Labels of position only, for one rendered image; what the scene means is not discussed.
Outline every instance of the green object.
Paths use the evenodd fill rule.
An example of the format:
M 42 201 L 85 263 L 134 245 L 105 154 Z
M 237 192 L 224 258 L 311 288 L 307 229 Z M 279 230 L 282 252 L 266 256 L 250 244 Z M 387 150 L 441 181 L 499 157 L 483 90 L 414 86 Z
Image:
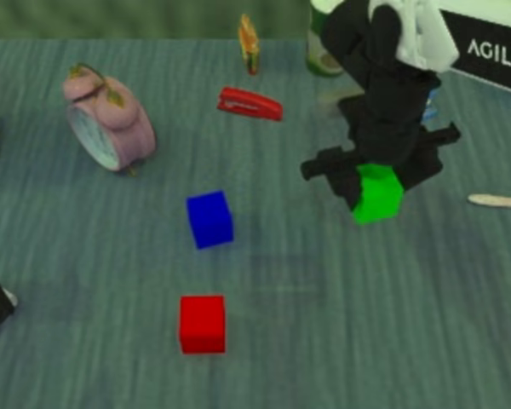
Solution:
M 353 210 L 357 223 L 366 224 L 395 217 L 403 198 L 404 189 L 391 166 L 362 164 L 361 199 Z
M 342 0 L 311 0 L 310 2 L 306 64 L 311 73 L 320 77 L 337 77 L 343 73 L 342 67 L 337 64 L 320 41 L 325 19 L 341 2 Z

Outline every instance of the black label with white text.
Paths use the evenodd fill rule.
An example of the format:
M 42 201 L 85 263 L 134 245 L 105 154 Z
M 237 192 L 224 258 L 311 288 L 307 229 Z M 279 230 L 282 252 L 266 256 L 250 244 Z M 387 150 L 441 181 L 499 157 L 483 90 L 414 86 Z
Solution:
M 454 68 L 511 89 L 511 27 L 442 13 L 460 50 Z

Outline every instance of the pink alarm clock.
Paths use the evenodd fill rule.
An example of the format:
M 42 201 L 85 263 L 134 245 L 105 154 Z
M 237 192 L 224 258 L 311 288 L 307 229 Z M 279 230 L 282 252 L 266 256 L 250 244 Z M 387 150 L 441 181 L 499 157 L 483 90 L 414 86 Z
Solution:
M 71 102 L 66 115 L 72 130 L 98 164 L 119 171 L 155 152 L 155 132 L 146 111 L 117 79 L 80 63 L 62 88 Z

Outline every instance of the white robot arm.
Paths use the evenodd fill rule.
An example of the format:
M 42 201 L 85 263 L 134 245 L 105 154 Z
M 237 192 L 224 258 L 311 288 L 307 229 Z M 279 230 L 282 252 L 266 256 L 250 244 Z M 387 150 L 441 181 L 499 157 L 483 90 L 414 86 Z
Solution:
M 392 7 L 401 20 L 398 60 L 424 71 L 451 69 L 460 53 L 434 0 L 370 0 L 370 19 L 378 7 L 385 5 Z

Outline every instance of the green wooden tabletop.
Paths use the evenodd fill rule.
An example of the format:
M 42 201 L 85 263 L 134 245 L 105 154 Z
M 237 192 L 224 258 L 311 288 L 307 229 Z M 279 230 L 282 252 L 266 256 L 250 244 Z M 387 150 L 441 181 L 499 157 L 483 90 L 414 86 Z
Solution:
M 511 95 L 450 73 L 430 127 L 462 140 L 398 217 L 357 226 L 299 165 L 348 147 L 315 107 L 347 87 L 264 42 L 250 77 L 228 41 L 0 41 L 0 409 L 511 409 Z M 85 61 L 146 106 L 158 152 L 101 169 L 65 119 Z M 215 109 L 225 85 L 284 121 Z M 236 240 L 195 249 L 185 199 L 223 190 Z M 184 356 L 186 294 L 227 298 L 227 353 Z

